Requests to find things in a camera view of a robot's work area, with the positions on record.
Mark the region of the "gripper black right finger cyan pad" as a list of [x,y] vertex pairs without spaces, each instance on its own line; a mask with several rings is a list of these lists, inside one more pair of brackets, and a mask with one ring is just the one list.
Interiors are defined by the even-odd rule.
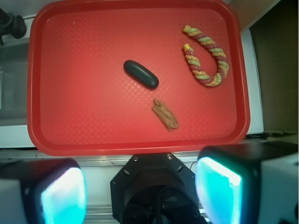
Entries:
[[296,224],[299,146],[281,141],[207,146],[196,162],[195,188],[213,224]]

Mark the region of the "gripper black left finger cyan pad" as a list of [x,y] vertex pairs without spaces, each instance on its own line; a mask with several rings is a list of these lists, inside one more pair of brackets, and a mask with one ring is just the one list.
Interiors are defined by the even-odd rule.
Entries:
[[86,177],[73,159],[0,166],[2,224],[82,224],[86,208]]

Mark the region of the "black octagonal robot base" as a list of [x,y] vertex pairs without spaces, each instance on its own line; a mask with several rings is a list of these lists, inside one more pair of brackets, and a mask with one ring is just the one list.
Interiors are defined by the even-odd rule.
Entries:
[[135,154],[110,182],[121,224],[204,224],[195,174],[171,153]]

